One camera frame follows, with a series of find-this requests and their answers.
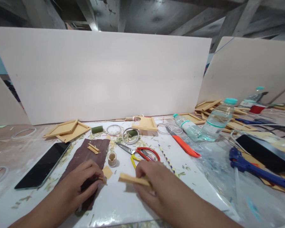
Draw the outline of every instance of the sandpaper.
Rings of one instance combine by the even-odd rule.
[[[93,146],[96,146],[99,149],[100,153],[95,154],[92,151],[90,151],[88,149],[88,146],[89,146],[88,143],[92,144]],[[99,165],[99,168],[103,169],[104,164],[105,164],[105,159],[107,156],[107,150],[109,147],[109,143],[110,143],[109,139],[96,139],[96,140],[85,139],[83,141],[82,145],[76,150],[73,158],[71,159],[71,161],[67,165],[66,170],[62,174],[62,176],[59,179],[57,184],[59,184],[60,181],[62,181],[66,177],[66,175],[68,175],[71,171],[73,171],[78,165],[80,165],[81,163],[83,163],[84,161],[87,161],[89,159],[92,159],[93,161],[95,161]],[[97,178],[93,178],[93,177],[90,179],[87,179],[83,183],[83,185],[81,186],[81,190],[84,191],[92,183],[94,183],[96,180],[97,180]],[[83,211],[92,210],[96,193],[97,193],[97,190],[95,191],[95,193],[90,198],[88,198],[82,204],[82,210]]]

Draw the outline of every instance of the blue bottle cap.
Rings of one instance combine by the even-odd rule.
[[[231,105],[235,105],[237,103],[237,99],[234,99],[234,98],[226,98],[224,100],[224,103],[227,103],[227,104],[231,104]]]

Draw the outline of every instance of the red cup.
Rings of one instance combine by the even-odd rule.
[[[254,114],[260,114],[261,111],[263,111],[264,108],[267,108],[267,107],[263,106],[263,105],[256,104],[256,105],[251,107],[249,112],[252,112]]]

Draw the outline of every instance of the striped pencil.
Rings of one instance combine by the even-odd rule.
[[[175,174],[175,176],[177,176],[177,177],[179,178],[177,172],[174,170],[174,168],[173,168],[173,166],[172,166],[172,164],[171,164],[171,161],[166,157],[166,154],[165,154],[164,151],[162,150],[161,146],[160,146],[159,144],[158,144],[158,146],[159,146],[159,149],[161,150],[162,154],[164,155],[166,161],[168,162],[168,164],[169,164],[171,170],[173,171],[173,173]]]

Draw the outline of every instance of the hand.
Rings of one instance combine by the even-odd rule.
[[[11,227],[58,227],[87,200],[97,190],[98,185],[102,183],[102,180],[97,180],[85,191],[81,192],[80,187],[82,184],[86,179],[92,176],[104,177],[104,174],[93,160],[81,163],[29,214],[15,222]]]
[[[134,184],[140,198],[173,227],[241,227],[219,209],[200,198],[161,162],[140,161],[136,177],[147,175],[155,194]]]

